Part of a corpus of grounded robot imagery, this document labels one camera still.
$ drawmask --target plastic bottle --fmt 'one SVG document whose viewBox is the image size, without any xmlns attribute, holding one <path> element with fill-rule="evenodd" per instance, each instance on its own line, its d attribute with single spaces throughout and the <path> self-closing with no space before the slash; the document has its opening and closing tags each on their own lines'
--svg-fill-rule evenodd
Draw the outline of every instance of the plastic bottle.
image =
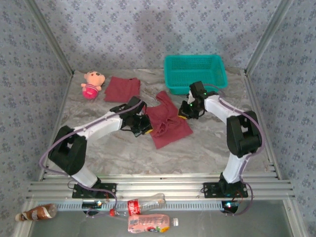
<svg viewBox="0 0 316 237">
<path fill-rule="evenodd" d="M 39 221 L 55 217 L 57 207 L 55 204 L 37 206 L 29 211 L 19 213 L 15 216 L 16 221 Z"/>
<path fill-rule="evenodd" d="M 161 208 L 166 203 L 164 194 L 159 193 L 150 197 L 139 197 L 127 202 L 125 210 L 117 212 L 114 209 L 110 210 L 110 216 L 131 216 L 143 214 L 145 211 Z"/>
<path fill-rule="evenodd" d="M 170 219 L 164 214 L 132 215 L 128 217 L 128 232 L 138 234 L 142 232 L 164 233 L 170 226 L 178 226 L 178 218 Z"/>
</svg>

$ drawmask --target maroon towel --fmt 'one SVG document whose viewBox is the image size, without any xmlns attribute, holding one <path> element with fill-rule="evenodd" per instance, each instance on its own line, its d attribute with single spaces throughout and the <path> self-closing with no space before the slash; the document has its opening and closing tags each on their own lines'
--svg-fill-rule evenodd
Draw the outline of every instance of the maroon towel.
<svg viewBox="0 0 316 237">
<path fill-rule="evenodd" d="M 112 77 L 105 90 L 104 100 L 107 102 L 127 103 L 133 96 L 138 96 L 140 80 L 137 78 L 123 79 Z"/>
<path fill-rule="evenodd" d="M 153 126 L 153 131 L 150 135 L 156 148 L 159 149 L 171 142 L 191 135 L 193 131 L 183 118 L 178 117 L 178 109 L 165 91 L 159 92 L 156 98 L 161 104 L 155 107 L 148 107 L 146 114 L 148 114 Z"/>
</svg>

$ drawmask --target teal plastic basket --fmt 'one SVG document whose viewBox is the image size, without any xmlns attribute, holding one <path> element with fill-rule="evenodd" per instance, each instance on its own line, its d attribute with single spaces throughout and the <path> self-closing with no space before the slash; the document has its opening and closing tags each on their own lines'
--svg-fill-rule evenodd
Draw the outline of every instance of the teal plastic basket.
<svg viewBox="0 0 316 237">
<path fill-rule="evenodd" d="M 164 61 L 164 79 L 171 94 L 185 95 L 189 86 L 202 81 L 219 89 L 227 86 L 224 63 L 219 55 L 168 55 Z M 204 86 L 207 91 L 218 91 Z"/>
</svg>

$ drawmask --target pink stuffed pig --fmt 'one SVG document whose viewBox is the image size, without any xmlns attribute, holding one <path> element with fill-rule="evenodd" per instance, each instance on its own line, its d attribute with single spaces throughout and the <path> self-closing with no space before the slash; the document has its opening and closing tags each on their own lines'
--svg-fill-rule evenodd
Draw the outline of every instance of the pink stuffed pig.
<svg viewBox="0 0 316 237">
<path fill-rule="evenodd" d="M 105 81 L 105 76 L 99 72 L 88 72 L 84 74 L 84 79 L 87 80 L 87 84 L 82 83 L 82 94 L 88 99 L 95 99 L 101 91 L 101 86 Z"/>
</svg>

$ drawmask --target marble surface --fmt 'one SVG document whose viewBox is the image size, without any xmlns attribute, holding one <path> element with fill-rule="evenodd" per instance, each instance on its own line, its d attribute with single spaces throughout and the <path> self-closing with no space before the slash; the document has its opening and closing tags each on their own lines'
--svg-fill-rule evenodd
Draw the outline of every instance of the marble surface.
<svg viewBox="0 0 316 237">
<path fill-rule="evenodd" d="M 244 74 L 237 68 L 227 69 L 228 87 L 225 100 L 243 110 L 251 109 L 244 85 Z M 106 81 L 94 101 L 81 94 L 83 73 L 76 71 L 63 111 L 61 126 L 75 127 L 93 121 L 120 103 L 105 102 L 104 90 L 110 76 L 137 77 L 141 80 L 141 98 L 149 107 L 159 102 L 158 92 L 166 90 L 177 107 L 185 96 L 171 95 L 164 84 L 163 69 L 115 70 L 105 73 Z M 184 139 L 156 149 L 150 135 L 137 138 L 131 132 L 116 131 L 95 142 L 88 143 L 86 164 L 95 174 L 172 174 L 222 172 L 227 164 L 229 150 L 226 145 L 226 126 L 211 113 L 199 120 L 188 120 L 194 133 Z M 252 159 L 246 171 L 266 171 L 269 161 L 266 152 Z"/>
</svg>

